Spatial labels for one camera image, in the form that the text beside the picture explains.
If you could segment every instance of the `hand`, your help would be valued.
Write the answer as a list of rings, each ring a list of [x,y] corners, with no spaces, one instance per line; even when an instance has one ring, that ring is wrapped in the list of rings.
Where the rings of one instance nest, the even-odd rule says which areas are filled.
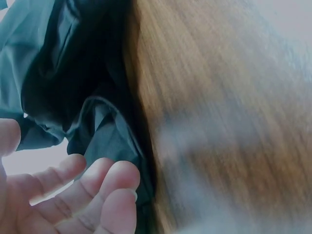
[[[0,157],[14,152],[19,142],[19,125],[0,120]],[[101,158],[64,192],[30,205],[30,200],[73,180],[85,165],[83,156],[72,155],[59,168],[6,176],[0,160],[0,233],[133,234],[137,223],[134,191],[140,175],[130,162]]]

